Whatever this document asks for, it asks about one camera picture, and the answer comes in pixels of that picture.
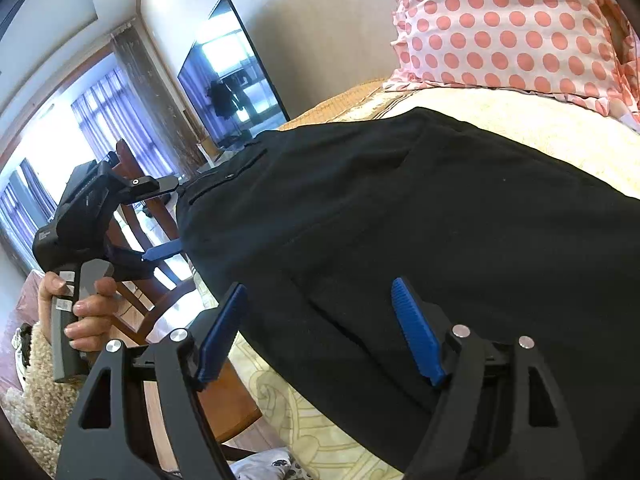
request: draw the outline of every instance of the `metal screw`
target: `metal screw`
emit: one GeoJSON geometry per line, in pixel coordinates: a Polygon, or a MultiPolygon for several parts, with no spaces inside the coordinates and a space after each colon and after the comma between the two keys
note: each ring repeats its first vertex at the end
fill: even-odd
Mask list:
{"type": "Polygon", "coordinates": [[[520,346],[527,350],[531,350],[536,345],[536,342],[533,341],[533,339],[528,335],[524,335],[520,339],[518,339],[518,343],[520,343],[520,346]]]}
{"type": "Polygon", "coordinates": [[[107,352],[110,353],[114,353],[117,352],[118,350],[120,350],[120,347],[122,346],[122,341],[120,341],[119,339],[112,339],[111,341],[109,341],[107,343],[107,352]]]}
{"type": "Polygon", "coordinates": [[[471,335],[471,330],[469,330],[467,325],[456,325],[451,331],[454,336],[460,338],[469,337],[471,335]]]}
{"type": "Polygon", "coordinates": [[[188,335],[189,333],[185,329],[177,328],[176,330],[171,332],[171,335],[169,337],[171,338],[171,341],[179,343],[180,341],[184,341],[185,339],[187,339],[188,335]]]}

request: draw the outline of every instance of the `finger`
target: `finger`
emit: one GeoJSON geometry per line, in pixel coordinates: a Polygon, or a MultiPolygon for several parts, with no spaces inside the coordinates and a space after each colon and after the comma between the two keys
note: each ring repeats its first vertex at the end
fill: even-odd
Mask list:
{"type": "Polygon", "coordinates": [[[70,341],[69,344],[72,348],[81,352],[99,352],[104,348],[107,342],[106,335],[92,335],[90,337],[83,337],[70,341]]]}
{"type": "Polygon", "coordinates": [[[38,298],[48,301],[52,296],[61,296],[67,292],[66,282],[55,272],[47,272],[38,289],[38,298]]]}
{"type": "Polygon", "coordinates": [[[113,278],[100,278],[94,284],[95,291],[102,296],[113,296],[118,290],[118,284],[113,278]]]}
{"type": "Polygon", "coordinates": [[[65,328],[65,335],[69,339],[82,339],[94,335],[106,334],[111,328],[109,317],[85,317],[65,328]]]}
{"type": "Polygon", "coordinates": [[[110,316],[118,311],[118,298],[105,298],[94,294],[74,305],[74,314],[78,317],[110,316]]]}

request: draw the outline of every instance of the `bed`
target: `bed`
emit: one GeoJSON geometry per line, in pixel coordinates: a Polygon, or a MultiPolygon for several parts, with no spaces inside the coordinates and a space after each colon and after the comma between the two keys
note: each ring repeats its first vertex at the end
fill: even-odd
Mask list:
{"type": "MultiPolygon", "coordinates": [[[[640,136],[613,118],[549,98],[510,90],[432,88],[384,92],[380,81],[336,96],[283,129],[330,121],[375,120],[426,107],[468,121],[565,160],[622,193],[640,198],[640,136]],[[465,106],[460,106],[464,98],[465,106]]],[[[207,308],[217,306],[196,275],[207,308]]],[[[229,359],[266,420],[314,478],[393,480],[399,471],[377,459],[287,384],[238,335],[229,359]]]]}

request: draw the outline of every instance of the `ceiling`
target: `ceiling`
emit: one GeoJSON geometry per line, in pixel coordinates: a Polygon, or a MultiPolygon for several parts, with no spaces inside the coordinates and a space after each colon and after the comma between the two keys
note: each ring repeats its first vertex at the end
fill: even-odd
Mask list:
{"type": "Polygon", "coordinates": [[[5,130],[71,58],[136,14],[136,0],[25,0],[0,40],[0,152],[5,130]]]}

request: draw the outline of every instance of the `black pants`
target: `black pants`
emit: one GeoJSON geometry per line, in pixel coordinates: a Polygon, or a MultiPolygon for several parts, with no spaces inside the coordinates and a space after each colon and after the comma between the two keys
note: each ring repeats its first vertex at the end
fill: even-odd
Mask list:
{"type": "Polygon", "coordinates": [[[438,399],[390,304],[406,276],[484,338],[532,336],[590,475],[631,475],[638,200],[423,108],[265,132],[180,192],[180,235],[212,293],[248,287],[247,341],[375,455],[404,469],[438,399]]]}

